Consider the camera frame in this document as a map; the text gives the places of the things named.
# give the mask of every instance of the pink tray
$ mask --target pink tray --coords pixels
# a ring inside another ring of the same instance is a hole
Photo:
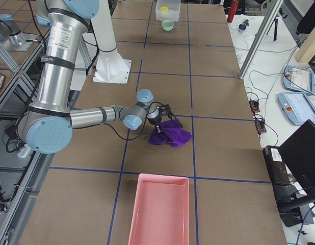
[[[140,174],[128,245],[188,245],[189,181]]]

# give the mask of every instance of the purple cloth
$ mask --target purple cloth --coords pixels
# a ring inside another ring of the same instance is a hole
[[[192,135],[180,128],[179,120],[169,120],[161,123],[162,132],[158,134],[154,128],[148,142],[151,144],[169,143],[172,147],[180,147],[186,144]]]

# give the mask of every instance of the label sticker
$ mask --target label sticker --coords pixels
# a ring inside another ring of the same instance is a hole
[[[60,26],[51,27],[51,33],[49,38],[48,47],[58,47],[63,50],[70,50],[72,45],[73,31]]]
[[[272,153],[273,161],[282,162],[282,158],[281,158],[281,155],[280,155],[278,149],[271,148],[271,153]]]

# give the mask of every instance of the green bowl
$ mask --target green bowl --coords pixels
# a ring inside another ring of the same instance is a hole
[[[165,20],[162,22],[162,29],[165,31],[170,31],[173,29],[174,23],[169,20]]]

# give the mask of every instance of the black monitor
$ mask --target black monitor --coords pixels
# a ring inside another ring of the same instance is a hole
[[[315,125],[307,120],[280,147],[283,162],[307,193],[306,196],[278,202],[279,212],[288,212],[300,206],[315,204]]]

